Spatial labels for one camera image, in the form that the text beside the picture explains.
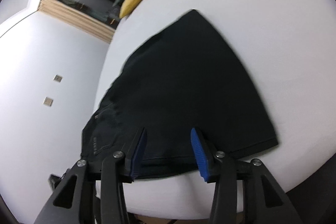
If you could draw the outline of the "beige curtain left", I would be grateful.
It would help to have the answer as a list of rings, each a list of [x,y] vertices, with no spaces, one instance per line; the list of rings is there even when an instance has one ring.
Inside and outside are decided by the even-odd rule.
[[[91,34],[108,44],[112,41],[115,33],[112,27],[57,0],[41,0],[38,10],[87,34]]]

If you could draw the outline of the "black denim pants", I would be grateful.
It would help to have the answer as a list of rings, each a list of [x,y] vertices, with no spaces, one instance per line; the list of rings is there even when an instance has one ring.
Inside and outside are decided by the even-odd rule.
[[[243,64],[196,10],[127,59],[82,131],[81,157],[104,159],[140,127],[147,130],[140,179],[196,170],[192,130],[235,159],[278,143]]]

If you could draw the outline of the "wall socket plate lower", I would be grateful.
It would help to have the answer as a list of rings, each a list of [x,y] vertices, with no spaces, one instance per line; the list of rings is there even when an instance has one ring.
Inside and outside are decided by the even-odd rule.
[[[53,104],[53,102],[54,102],[54,100],[52,98],[46,97],[45,100],[44,100],[44,102],[43,102],[43,104],[46,105],[46,106],[48,106],[48,107],[51,107],[52,104]]]

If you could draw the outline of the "wall socket plate upper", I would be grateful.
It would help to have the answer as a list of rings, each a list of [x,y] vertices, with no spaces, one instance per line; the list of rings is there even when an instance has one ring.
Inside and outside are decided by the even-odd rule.
[[[62,81],[62,79],[63,79],[63,77],[60,76],[60,75],[56,75],[56,76],[54,77],[54,81],[59,82],[59,83]]]

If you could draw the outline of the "wall socket plate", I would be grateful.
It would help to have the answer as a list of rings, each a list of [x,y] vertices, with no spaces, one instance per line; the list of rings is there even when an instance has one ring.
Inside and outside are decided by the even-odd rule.
[[[60,75],[56,75],[56,76],[54,77],[54,81],[59,82],[59,83],[62,81],[62,79],[63,79],[63,77],[60,76]]]
[[[46,105],[46,106],[48,106],[48,107],[51,107],[52,104],[53,104],[53,102],[54,102],[54,100],[52,98],[46,97],[45,100],[44,100],[44,102],[43,102],[43,104]]]

